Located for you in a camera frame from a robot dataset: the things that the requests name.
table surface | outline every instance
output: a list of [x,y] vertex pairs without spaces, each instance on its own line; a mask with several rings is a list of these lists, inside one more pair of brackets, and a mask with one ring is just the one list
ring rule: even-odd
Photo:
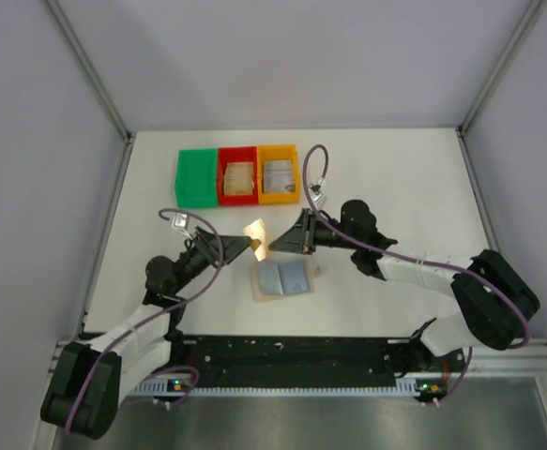
[[[293,129],[145,131],[137,135],[114,216],[84,330],[104,332],[126,319],[144,298],[144,268],[157,255],[176,259],[183,237],[157,212],[175,207],[177,154],[184,148],[295,143],[299,163],[316,143],[329,149],[325,209],[338,217],[350,199],[367,202],[378,228],[413,248],[445,255],[473,255],[487,247],[456,133],[426,129]],[[322,167],[314,156],[309,182]],[[241,234],[262,218],[277,237],[306,205],[256,205],[196,210],[221,234]],[[274,258],[301,258],[274,254]],[[406,337],[431,317],[457,311],[436,292],[361,275],[350,252],[318,248],[311,263],[321,268],[314,293],[254,301],[246,251],[225,267],[213,287],[191,303],[179,328],[187,334]],[[180,294],[197,292],[209,269]]]

white table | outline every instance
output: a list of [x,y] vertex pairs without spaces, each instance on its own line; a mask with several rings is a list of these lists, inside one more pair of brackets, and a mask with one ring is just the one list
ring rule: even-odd
[[[295,143],[300,156],[315,143],[330,152],[325,209],[338,217],[350,199],[367,202],[388,237],[438,253],[473,255],[487,247],[473,190],[453,129],[295,129],[160,131],[137,135],[85,331],[107,331],[144,298],[144,268],[154,256],[176,259],[183,238],[157,216],[175,206],[177,152],[184,148]],[[311,180],[322,156],[311,159]],[[262,218],[277,237],[306,205],[263,205],[196,210],[221,234],[241,234]],[[188,334],[405,337],[434,316],[457,310],[433,292],[364,277],[350,252],[318,248],[322,268],[315,293],[266,303],[253,300],[248,250],[222,270],[213,288],[190,304],[180,329]],[[196,292],[212,270],[182,295]]]

plastic container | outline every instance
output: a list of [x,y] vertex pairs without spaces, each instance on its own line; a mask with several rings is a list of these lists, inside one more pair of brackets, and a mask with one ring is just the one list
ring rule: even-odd
[[[300,200],[300,175],[298,172],[298,154],[296,146],[290,143],[279,145],[259,145],[256,147],[258,158],[258,202],[260,204],[297,203]],[[263,192],[263,171],[267,161],[289,159],[294,173],[294,192],[265,194]]]
[[180,208],[212,208],[217,202],[216,148],[180,150],[175,196]]
[[[251,195],[224,195],[223,177],[227,164],[230,162],[251,162],[252,181],[254,191]],[[256,147],[224,147],[219,149],[219,163],[217,166],[217,196],[221,206],[237,206],[241,204],[258,204],[258,161]]]

metal frame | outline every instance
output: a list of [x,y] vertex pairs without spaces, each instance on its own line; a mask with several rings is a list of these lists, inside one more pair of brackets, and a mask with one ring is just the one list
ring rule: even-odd
[[[65,11],[60,6],[58,0],[41,0],[47,8],[50,16],[54,20],[56,27],[61,32],[67,45],[69,46],[73,58],[77,61],[85,79],[90,88],[96,95],[104,111],[107,113],[114,127],[126,144],[122,155],[113,192],[108,206],[107,214],[103,221],[102,233],[98,242],[98,251],[95,260],[92,263],[91,270],[84,286],[84,304],[87,308],[92,293],[96,286],[99,268],[106,248],[106,243],[114,220],[114,213],[118,204],[118,199],[123,187],[123,181],[129,165],[130,153],[133,147],[133,135],[125,125],[121,114],[114,105],[113,100],[107,92],[104,83],[101,81],[95,66],[88,57],[81,41],[73,30]],[[494,68],[488,74],[482,85],[475,101],[471,105],[463,122],[457,127],[457,137],[463,152],[463,159],[469,175],[471,186],[473,188],[479,214],[486,233],[489,246],[500,250],[501,240],[496,227],[493,225],[491,210],[489,208],[488,196],[484,193],[483,187],[479,182],[471,150],[467,145],[466,137],[471,127],[476,122],[479,114],[487,104],[489,98],[494,93],[495,88],[502,80],[505,72],[508,70],[510,62],[524,43],[533,25],[537,21],[546,0],[530,0],[527,8],[513,30],[507,45],[500,57],[497,59]],[[80,330],[86,312],[80,322]],[[64,345],[67,342],[58,342],[54,350],[53,362],[51,364],[46,387],[52,377],[55,363]],[[409,374],[409,377],[424,378],[438,374]],[[530,377],[536,380],[539,395],[544,406],[547,417],[547,339],[532,339],[528,347],[518,351],[495,352],[491,349],[475,349],[474,357],[469,371],[466,374],[470,377],[484,378],[511,378],[511,377]],[[34,450],[47,450],[53,448],[57,428],[53,425],[41,422],[38,418],[34,428],[33,439],[29,448]]]

yellow bin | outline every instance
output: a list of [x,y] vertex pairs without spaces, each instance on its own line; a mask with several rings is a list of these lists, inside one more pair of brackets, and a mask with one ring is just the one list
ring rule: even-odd
[[[298,172],[298,153],[296,146],[292,143],[276,145],[259,145],[256,157],[258,160],[258,203],[298,203],[300,200],[300,174]],[[292,172],[294,173],[294,192],[265,194],[263,183],[265,163],[267,161],[289,159],[292,161]]]

